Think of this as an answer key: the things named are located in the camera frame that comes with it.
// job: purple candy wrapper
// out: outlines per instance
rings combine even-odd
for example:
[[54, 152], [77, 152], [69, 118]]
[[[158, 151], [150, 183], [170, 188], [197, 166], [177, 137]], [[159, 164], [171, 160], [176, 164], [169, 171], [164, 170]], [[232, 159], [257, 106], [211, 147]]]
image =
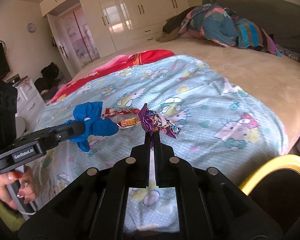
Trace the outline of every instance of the purple candy wrapper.
[[181, 129], [175, 126], [174, 123], [166, 120], [156, 111], [149, 110], [147, 104], [144, 104], [138, 116], [143, 130], [150, 134], [159, 130], [172, 138], [177, 138], [177, 135], [181, 131]]

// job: striped towel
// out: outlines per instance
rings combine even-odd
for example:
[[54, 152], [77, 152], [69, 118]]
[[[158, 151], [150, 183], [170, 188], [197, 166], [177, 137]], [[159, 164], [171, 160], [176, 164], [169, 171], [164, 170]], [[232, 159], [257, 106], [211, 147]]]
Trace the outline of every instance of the striped towel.
[[274, 41], [266, 34], [264, 29], [243, 18], [239, 18], [234, 26], [239, 33], [238, 45], [240, 49], [249, 47], [281, 57], [282, 54], [278, 52]]

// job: headboard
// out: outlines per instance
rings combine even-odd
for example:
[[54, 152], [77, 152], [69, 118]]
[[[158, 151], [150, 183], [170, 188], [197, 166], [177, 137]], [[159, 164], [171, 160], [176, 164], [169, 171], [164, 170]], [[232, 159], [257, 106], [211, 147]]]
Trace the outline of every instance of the headboard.
[[300, 5], [284, 0], [217, 0], [268, 34], [283, 47], [300, 53]]

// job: green sleeve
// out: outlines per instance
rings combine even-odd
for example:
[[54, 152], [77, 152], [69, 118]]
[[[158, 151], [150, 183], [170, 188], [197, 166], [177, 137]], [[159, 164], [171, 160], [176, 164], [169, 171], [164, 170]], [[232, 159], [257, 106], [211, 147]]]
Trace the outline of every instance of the green sleeve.
[[3, 202], [1, 200], [0, 200], [0, 217], [12, 232], [18, 231], [21, 225], [24, 223], [24, 219], [22, 215], [20, 213], [14, 214], [11, 210], [7, 209], [3, 205]]

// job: white chest of drawers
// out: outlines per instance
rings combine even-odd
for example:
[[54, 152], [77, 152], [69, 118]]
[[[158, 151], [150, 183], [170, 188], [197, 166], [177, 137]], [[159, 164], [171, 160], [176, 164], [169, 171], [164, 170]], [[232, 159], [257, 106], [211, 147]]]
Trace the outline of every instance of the white chest of drawers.
[[18, 89], [16, 116], [23, 118], [27, 132], [33, 132], [46, 108], [46, 104], [31, 78], [26, 78], [15, 87]]

